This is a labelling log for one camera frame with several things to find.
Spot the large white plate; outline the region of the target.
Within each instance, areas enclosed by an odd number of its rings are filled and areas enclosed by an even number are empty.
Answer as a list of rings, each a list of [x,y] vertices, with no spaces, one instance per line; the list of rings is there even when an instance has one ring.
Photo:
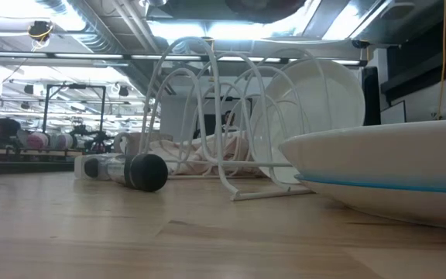
[[[365,99],[353,71],[330,60],[302,61],[266,86],[272,158],[278,146],[304,133],[362,126]]]

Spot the white bowl blue stripe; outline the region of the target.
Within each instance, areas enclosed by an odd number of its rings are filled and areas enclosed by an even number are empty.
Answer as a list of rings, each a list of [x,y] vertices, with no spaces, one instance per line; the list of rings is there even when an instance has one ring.
[[[295,136],[280,151],[313,192],[370,215],[446,228],[446,120]]]

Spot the person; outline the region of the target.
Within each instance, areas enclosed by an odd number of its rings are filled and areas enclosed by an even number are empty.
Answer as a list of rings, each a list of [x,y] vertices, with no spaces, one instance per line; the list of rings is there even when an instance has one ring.
[[[10,118],[0,119],[0,147],[6,145],[19,145],[17,137],[18,131],[21,129],[20,123]]]
[[[221,115],[221,129],[224,133],[226,130],[226,122],[230,117],[230,110],[226,111],[223,115]],[[232,118],[229,120],[228,131],[236,132],[240,129],[240,121],[245,124],[245,117],[242,115],[240,111],[234,113]],[[204,114],[204,128],[207,136],[214,135],[216,128],[216,115],[215,114]],[[198,117],[196,117],[196,128],[193,133],[193,139],[198,139],[201,137],[201,124],[199,122]]]

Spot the white pink striped cloth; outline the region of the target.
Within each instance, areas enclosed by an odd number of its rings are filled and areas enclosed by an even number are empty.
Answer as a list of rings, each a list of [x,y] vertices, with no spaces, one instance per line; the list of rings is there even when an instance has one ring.
[[[223,139],[223,159],[225,161],[252,161],[249,154],[249,141],[245,133],[231,132]],[[169,175],[209,175],[217,174],[218,168],[208,163],[204,155],[201,138],[191,142],[176,143],[169,140],[152,141],[149,152],[165,161]]]

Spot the dark bottle black cap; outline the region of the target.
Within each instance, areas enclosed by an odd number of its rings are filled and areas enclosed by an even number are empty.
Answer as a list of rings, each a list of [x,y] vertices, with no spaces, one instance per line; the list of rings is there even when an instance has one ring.
[[[165,161],[150,153],[113,157],[107,161],[106,171],[112,181],[146,192],[158,191],[168,178]]]

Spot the beige mug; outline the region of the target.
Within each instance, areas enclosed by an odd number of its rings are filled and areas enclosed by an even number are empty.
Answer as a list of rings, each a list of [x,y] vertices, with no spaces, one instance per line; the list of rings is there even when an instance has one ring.
[[[134,155],[140,151],[141,137],[143,133],[119,133],[114,138],[113,151],[115,153],[123,153],[125,155]],[[150,138],[144,136],[144,143],[151,143],[158,140],[173,140],[173,136],[170,134],[159,133],[153,131],[150,134]]]

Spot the black monitor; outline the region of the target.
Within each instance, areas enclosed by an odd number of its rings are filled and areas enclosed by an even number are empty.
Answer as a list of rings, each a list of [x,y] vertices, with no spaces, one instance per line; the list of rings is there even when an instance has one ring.
[[[380,125],[379,79],[376,67],[364,67],[362,69],[362,90],[365,99],[364,125]]]

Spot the pink white round object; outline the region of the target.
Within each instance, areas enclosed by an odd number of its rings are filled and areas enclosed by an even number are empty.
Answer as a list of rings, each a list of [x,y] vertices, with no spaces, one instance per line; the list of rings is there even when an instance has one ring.
[[[58,150],[70,150],[74,147],[74,137],[68,133],[57,134],[53,146]]]
[[[31,133],[27,136],[26,145],[30,149],[42,150],[49,146],[50,138],[45,133]]]

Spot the whiteboard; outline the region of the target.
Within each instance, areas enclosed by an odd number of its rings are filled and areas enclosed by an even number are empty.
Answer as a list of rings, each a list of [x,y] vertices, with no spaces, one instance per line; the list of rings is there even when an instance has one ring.
[[[407,116],[405,101],[391,105],[389,108],[385,108],[380,112],[380,122],[382,125],[405,123],[406,121]]]

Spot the background wooden table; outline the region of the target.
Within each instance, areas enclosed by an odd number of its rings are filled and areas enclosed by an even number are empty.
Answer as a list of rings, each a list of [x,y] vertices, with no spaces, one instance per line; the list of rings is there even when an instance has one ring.
[[[76,150],[29,150],[0,148],[0,174],[63,172],[74,169]]]

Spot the long ceiling light rail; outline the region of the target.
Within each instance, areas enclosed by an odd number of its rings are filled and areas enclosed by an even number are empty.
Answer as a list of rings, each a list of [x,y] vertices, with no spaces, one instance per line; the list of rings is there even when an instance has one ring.
[[[158,61],[162,58],[161,54],[101,54],[101,53],[49,53],[49,52],[16,52],[16,51],[0,51],[0,58],[29,58],[29,59],[67,59],[67,60],[142,60],[142,61]],[[299,58],[288,57],[248,57],[254,63],[264,62],[270,64],[287,64]],[[317,57],[318,60],[331,60],[336,63],[352,66],[363,67],[367,65],[367,60],[347,60],[330,57]],[[165,61],[179,62],[208,62],[208,55],[166,55]],[[217,58],[221,62],[243,62],[244,59],[238,57],[237,54],[222,55]]]

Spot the silver ventilation duct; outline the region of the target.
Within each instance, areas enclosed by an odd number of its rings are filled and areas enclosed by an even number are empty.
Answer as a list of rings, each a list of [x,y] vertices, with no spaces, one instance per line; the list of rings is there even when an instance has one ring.
[[[121,53],[124,48],[86,0],[34,0],[60,28],[92,53]]]

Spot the black metal frame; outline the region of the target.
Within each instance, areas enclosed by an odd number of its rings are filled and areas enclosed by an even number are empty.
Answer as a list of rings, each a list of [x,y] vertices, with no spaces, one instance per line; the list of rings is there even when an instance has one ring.
[[[71,89],[101,89],[102,95],[101,95],[101,113],[100,113],[100,124],[99,124],[99,131],[103,131],[103,122],[104,122],[104,113],[105,113],[105,100],[107,95],[107,89],[104,85],[89,85],[89,84],[79,84],[79,83],[62,83],[62,84],[47,84],[46,85],[46,95],[44,98],[44,112],[43,112],[43,125],[42,130],[45,132],[47,127],[47,116],[48,116],[48,110],[49,110],[49,103],[51,99],[51,89],[57,87],[58,90],[55,91],[55,94],[59,93],[63,88],[71,88]]]

